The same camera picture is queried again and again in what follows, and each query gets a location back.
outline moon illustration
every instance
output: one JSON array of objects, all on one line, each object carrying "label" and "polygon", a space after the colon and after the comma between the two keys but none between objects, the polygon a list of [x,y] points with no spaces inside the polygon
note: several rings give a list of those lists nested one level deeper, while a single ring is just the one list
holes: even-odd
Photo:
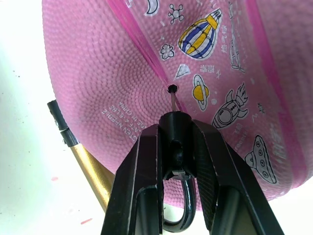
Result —
[{"label": "moon illustration", "polygon": [[148,10],[145,16],[154,16],[160,8],[159,0],[148,0]]},{"label": "moon illustration", "polygon": [[198,102],[200,109],[204,112],[207,107],[207,99],[210,91],[204,84],[202,77],[198,74],[194,76],[194,89],[192,91],[194,99]]}]

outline black metal hook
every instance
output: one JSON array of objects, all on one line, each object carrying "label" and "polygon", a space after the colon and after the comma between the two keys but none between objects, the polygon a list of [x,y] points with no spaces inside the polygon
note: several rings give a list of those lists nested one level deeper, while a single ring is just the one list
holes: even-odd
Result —
[{"label": "black metal hook", "polygon": [[197,208],[196,187],[193,178],[181,181],[184,193],[184,214],[179,221],[172,222],[164,219],[163,228],[172,233],[186,230],[195,218]]}]

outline cartoon print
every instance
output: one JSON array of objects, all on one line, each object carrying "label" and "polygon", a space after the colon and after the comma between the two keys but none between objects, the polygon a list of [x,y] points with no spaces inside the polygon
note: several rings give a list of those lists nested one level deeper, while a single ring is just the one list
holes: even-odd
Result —
[{"label": "cartoon print", "polygon": [[222,35],[222,43],[225,43],[227,35]]},{"label": "cartoon print", "polygon": [[227,45],[221,45],[221,52],[227,53]]},{"label": "cartoon print", "polygon": [[207,59],[213,53],[222,20],[220,9],[198,20],[181,35],[178,46],[183,53],[197,59]]},{"label": "cartoon print", "polygon": [[226,34],[226,33],[227,33],[227,26],[222,25],[222,34]]},{"label": "cartoon print", "polygon": [[145,16],[154,16],[160,8],[159,0],[148,0],[148,10]]},{"label": "cartoon print", "polygon": [[192,90],[192,95],[194,99],[198,102],[201,111],[204,112],[207,107],[207,100],[210,96],[210,91],[199,74],[196,74],[194,76],[193,81],[194,88]]},{"label": "cartoon print", "polygon": [[214,65],[200,65],[200,72],[214,73]]},{"label": "cartoon print", "polygon": [[217,70],[216,79],[220,79],[220,76],[221,76],[221,70]]},{"label": "cartoon print", "polygon": [[200,0],[196,0],[196,1],[197,1],[197,7],[203,5],[203,3]]},{"label": "cartoon print", "polygon": [[234,33],[234,24],[233,24],[233,4],[229,3],[229,17],[231,22],[231,41],[229,45],[229,58],[231,67],[234,70],[239,70],[242,73],[245,73],[245,70],[241,67],[240,59],[239,59],[239,52],[236,43],[235,33]]},{"label": "cartoon print", "polygon": [[175,53],[174,53],[173,49],[174,49],[174,47],[172,47],[171,45],[164,44],[162,46],[161,51],[160,51],[160,55],[161,55],[162,60],[166,60],[168,58],[174,57]]},{"label": "cartoon print", "polygon": [[216,99],[211,99],[211,104],[212,104],[212,105],[216,105],[216,103],[217,103],[217,100],[216,100]]},{"label": "cartoon print", "polygon": [[179,5],[179,8],[177,10],[174,9],[174,5],[170,4],[170,9],[173,10],[173,12],[168,12],[168,16],[172,17],[171,24],[174,24],[176,19],[179,19],[179,21],[183,21],[185,17],[180,14],[180,11],[182,11],[183,6]]},{"label": "cartoon print", "polygon": [[259,108],[260,113],[265,114],[265,110],[264,110],[262,104],[258,103],[258,108]]},{"label": "cartoon print", "polygon": [[243,119],[248,114],[248,109],[242,110],[248,101],[246,96],[245,83],[243,83],[233,99],[234,90],[230,90],[226,96],[226,103],[220,107],[213,118],[212,125],[217,129],[227,128],[232,125],[237,118]]},{"label": "cartoon print", "polygon": [[245,157],[249,167],[255,169],[260,176],[271,184],[276,184],[277,180],[270,165],[269,155],[261,136],[257,135],[254,140],[253,151]]},{"label": "cartoon print", "polygon": [[188,65],[181,64],[179,66],[179,68],[177,69],[177,72],[176,72],[175,77],[174,77],[174,81],[177,79],[180,79],[181,77],[189,75],[190,73],[191,72],[190,72]]}]

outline flying saucer illustration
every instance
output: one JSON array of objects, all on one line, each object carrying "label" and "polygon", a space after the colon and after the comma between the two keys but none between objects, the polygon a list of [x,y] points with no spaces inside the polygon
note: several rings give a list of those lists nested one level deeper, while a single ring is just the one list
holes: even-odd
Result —
[{"label": "flying saucer illustration", "polygon": [[255,137],[253,151],[245,157],[246,163],[255,169],[259,175],[271,184],[276,184],[277,180],[270,165],[268,150],[263,138],[259,135]]},{"label": "flying saucer illustration", "polygon": [[192,95],[198,102],[200,109],[204,112],[207,107],[207,100],[210,96],[210,91],[199,74],[194,76],[193,82],[194,88],[192,90]]}]

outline clamp jaw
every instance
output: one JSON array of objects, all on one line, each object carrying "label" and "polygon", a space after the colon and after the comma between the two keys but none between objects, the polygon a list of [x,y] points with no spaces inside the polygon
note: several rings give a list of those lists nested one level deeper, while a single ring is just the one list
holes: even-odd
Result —
[{"label": "clamp jaw", "polygon": [[[180,221],[163,216],[163,180],[181,180]],[[143,130],[116,172],[102,235],[181,232],[195,215],[197,178],[211,235],[283,235],[252,170],[212,125],[166,113]]]}]

